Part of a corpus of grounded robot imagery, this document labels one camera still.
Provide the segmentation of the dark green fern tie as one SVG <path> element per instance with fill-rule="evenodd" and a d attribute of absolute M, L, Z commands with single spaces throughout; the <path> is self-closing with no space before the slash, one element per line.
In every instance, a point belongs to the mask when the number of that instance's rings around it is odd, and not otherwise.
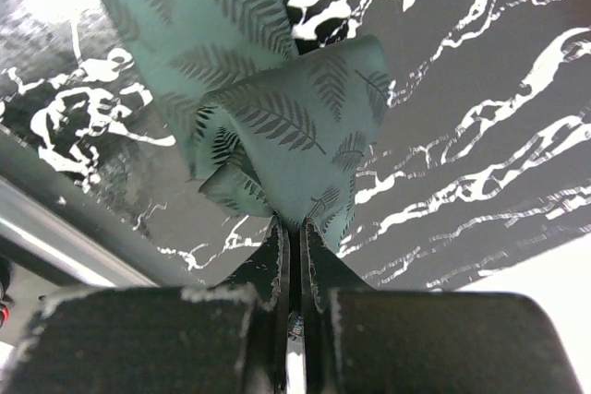
<path fill-rule="evenodd" d="M 200 192 L 230 216 L 306 220 L 337 248 L 389 72 L 366 36 L 300 54 L 283 0 L 103 0 Z"/>

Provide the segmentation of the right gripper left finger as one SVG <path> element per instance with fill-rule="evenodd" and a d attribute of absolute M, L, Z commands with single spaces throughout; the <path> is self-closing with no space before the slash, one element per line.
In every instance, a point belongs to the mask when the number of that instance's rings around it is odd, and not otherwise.
<path fill-rule="evenodd" d="M 243 393 L 285 393 L 289 316 L 290 243 L 273 217 L 258 249 L 217 285 L 256 296 L 241 364 Z"/>

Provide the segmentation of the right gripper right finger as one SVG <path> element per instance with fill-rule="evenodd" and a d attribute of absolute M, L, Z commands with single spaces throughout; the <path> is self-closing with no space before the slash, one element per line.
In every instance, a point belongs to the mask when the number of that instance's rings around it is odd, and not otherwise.
<path fill-rule="evenodd" d="M 299 230 L 301 314 L 308 393 L 337 393 L 338 352 L 332 324 L 332 293 L 374 289 L 326 245 L 321 229 L 311 219 Z"/>

